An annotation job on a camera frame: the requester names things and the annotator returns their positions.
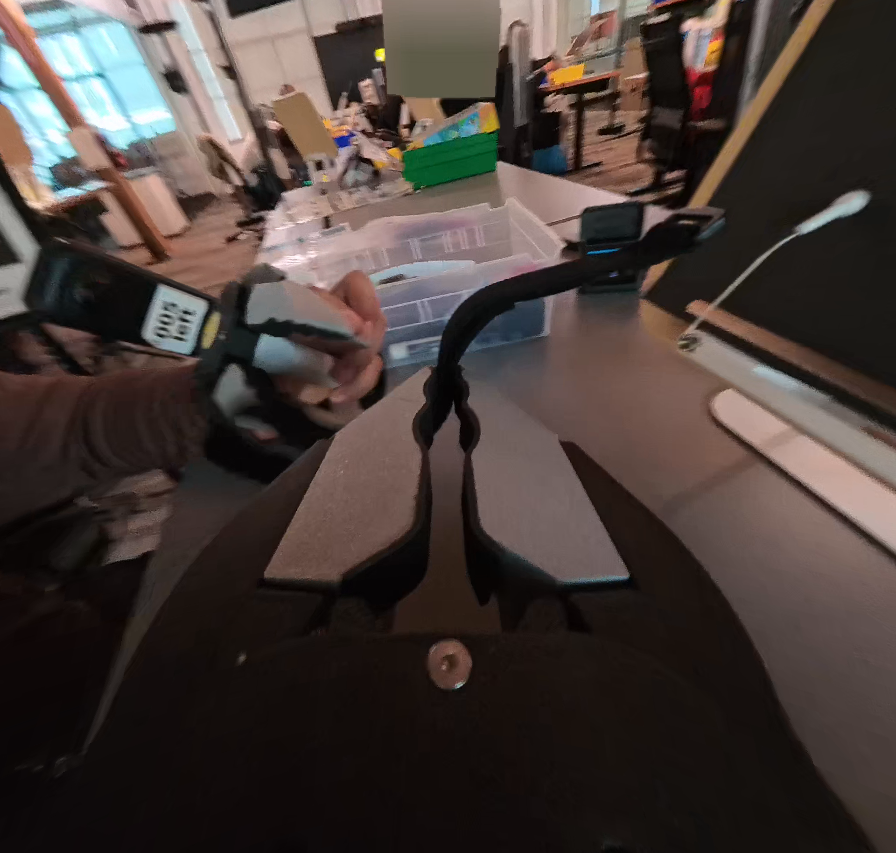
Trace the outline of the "black power bank with display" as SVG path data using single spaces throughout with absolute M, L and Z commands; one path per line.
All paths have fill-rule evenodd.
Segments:
M 638 241 L 644 230 L 645 205 L 639 200 L 625 200 L 602 206 L 588 207 L 580 216 L 577 253 L 595 259 L 622 249 Z M 579 287 L 582 296 L 596 296 L 612 292 L 638 291 L 646 270 L 632 268 L 611 271 Z

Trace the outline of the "tan cardboard sheet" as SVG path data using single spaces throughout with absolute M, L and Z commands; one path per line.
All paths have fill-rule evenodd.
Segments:
M 272 109 L 294 148 L 305 159 L 337 158 L 339 150 L 330 130 L 305 92 L 295 91 L 274 98 Z

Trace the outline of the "person's left hand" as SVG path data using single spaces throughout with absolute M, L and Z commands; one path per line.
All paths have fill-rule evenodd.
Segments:
M 322 354 L 322 371 L 329 382 L 312 380 L 304 369 L 300 374 L 275 374 L 273 384 L 282 401 L 297 407 L 320 428 L 335 432 L 361 414 L 362 400 L 384 377 L 387 322 L 374 284 L 361 271 L 346 274 L 329 290 L 311 287 L 311 291 L 340 314 L 357 345 L 294 335 L 292 342 L 300 349 Z

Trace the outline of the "wooden office desk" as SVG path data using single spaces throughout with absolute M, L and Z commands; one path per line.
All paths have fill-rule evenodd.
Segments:
M 547 83 L 540 88 L 545 96 L 563 94 L 574 97 L 574 153 L 569 173 L 601 166 L 600 161 L 583 164 L 586 97 L 592 94 L 609 97 L 614 111 L 619 97 L 618 82 L 621 74 L 621 69 L 613 69 L 563 83 Z

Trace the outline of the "black wooden book stand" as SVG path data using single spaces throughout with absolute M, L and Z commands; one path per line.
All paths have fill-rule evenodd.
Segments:
M 716 422 L 891 553 L 894 133 L 894 0 L 813 0 L 693 198 L 725 228 L 644 291 Z

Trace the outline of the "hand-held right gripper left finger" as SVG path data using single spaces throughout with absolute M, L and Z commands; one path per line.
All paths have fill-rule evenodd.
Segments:
M 394 605 L 427 570 L 429 450 L 423 368 L 330 440 L 263 581 Z

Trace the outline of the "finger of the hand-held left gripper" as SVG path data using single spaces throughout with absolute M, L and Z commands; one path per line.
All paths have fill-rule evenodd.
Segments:
M 255 390 L 245 375 L 220 375 L 211 400 L 223 419 L 237 419 L 255 407 Z
M 311 340 L 325 345 L 364 345 L 363 322 L 329 294 L 288 279 L 245 283 L 242 324 L 276 338 Z

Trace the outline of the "colourful box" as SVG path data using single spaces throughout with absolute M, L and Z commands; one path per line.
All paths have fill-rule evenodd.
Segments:
M 498 113 L 493 102 L 478 102 L 441 120 L 418 123 L 408 149 L 426 148 L 442 143 L 491 134 L 499 131 Z

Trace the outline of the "dark office chair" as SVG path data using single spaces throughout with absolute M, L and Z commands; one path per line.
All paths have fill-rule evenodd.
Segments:
M 530 26 L 514 20 L 498 53 L 497 148 L 501 161 L 524 168 L 532 163 L 532 85 Z

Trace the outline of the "black monitor screen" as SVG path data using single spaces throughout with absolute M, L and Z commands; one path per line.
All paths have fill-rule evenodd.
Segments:
M 382 15 L 343 21 L 313 40 L 331 107 L 338 106 L 342 94 L 359 102 L 357 84 L 370 78 L 380 64 L 375 52 L 385 46 Z

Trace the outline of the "clear plastic storage bin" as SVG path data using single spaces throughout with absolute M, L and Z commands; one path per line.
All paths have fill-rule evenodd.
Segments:
M 557 264 L 565 243 L 514 198 L 418 216 L 272 231 L 279 242 L 256 262 L 289 279 L 333 287 L 357 270 L 369 276 L 387 321 L 388 368 L 433 365 L 454 311 L 483 287 Z

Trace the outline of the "green plastic bin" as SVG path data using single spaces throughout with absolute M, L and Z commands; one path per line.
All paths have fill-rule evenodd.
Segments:
M 465 138 L 407 149 L 402 177 L 414 190 L 453 183 L 497 170 L 498 133 L 479 133 Z

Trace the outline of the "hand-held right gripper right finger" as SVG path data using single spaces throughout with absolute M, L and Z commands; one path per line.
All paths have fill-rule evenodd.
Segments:
M 558 436 L 487 385 L 457 401 L 466 567 L 476 598 L 623 586 L 630 571 Z

